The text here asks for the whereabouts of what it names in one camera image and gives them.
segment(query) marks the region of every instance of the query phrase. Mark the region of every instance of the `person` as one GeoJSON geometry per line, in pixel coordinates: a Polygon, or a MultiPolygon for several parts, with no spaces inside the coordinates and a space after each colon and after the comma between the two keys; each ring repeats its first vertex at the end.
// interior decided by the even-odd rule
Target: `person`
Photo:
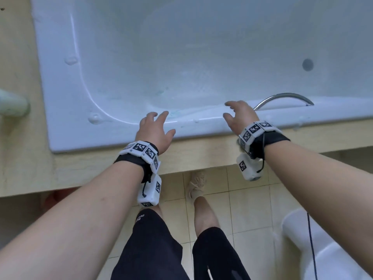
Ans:
{"type": "MultiPolygon", "coordinates": [[[[235,116],[224,113],[239,135],[259,120],[243,101],[229,101],[235,116]]],[[[175,134],[166,134],[163,112],[139,124],[136,140],[164,153],[175,134]]],[[[373,175],[282,140],[264,147],[265,160],[313,219],[373,276],[373,175]]],[[[0,251],[1,279],[96,279],[137,195],[144,170],[118,161],[57,203],[0,251]]],[[[240,259],[219,229],[203,197],[204,178],[193,176],[186,197],[194,203],[193,247],[196,279],[249,279],[240,259]]],[[[112,279],[187,279],[182,250],[162,221],[159,207],[136,219],[112,279]]]]}

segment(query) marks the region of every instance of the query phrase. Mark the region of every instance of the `black shorts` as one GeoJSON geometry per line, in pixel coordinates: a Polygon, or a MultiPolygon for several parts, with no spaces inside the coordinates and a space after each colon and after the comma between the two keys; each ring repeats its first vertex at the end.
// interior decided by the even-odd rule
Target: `black shorts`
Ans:
{"type": "MultiPolygon", "coordinates": [[[[182,246],[165,222],[151,209],[137,215],[132,235],[115,266],[111,280],[187,280],[181,265],[182,246]]],[[[250,280],[236,251],[220,228],[203,231],[193,246],[194,279],[250,280]]]]}

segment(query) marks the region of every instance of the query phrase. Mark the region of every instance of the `foot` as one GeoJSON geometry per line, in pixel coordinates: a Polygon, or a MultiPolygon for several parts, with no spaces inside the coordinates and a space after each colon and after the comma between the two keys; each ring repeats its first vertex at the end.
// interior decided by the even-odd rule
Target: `foot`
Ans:
{"type": "Polygon", "coordinates": [[[206,183],[205,173],[203,171],[193,172],[192,179],[185,189],[185,198],[190,203],[194,203],[195,199],[203,196],[203,187],[206,183]]]}

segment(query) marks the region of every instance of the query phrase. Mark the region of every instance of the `forearm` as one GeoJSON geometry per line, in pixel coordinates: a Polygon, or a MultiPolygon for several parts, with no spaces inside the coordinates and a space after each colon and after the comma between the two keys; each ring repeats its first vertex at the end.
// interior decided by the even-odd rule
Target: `forearm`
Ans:
{"type": "Polygon", "coordinates": [[[373,175],[289,141],[265,147],[284,186],[367,272],[373,274],[373,175]]]}
{"type": "Polygon", "coordinates": [[[136,164],[117,162],[58,203],[0,252],[1,277],[95,279],[143,174],[136,164]]]}

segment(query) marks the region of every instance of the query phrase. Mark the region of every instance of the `white pipe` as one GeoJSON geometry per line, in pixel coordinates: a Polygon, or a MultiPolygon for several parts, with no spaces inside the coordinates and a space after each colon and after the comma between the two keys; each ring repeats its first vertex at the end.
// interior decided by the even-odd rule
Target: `white pipe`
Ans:
{"type": "Polygon", "coordinates": [[[26,98],[0,89],[0,115],[9,117],[25,116],[30,109],[26,98]]]}

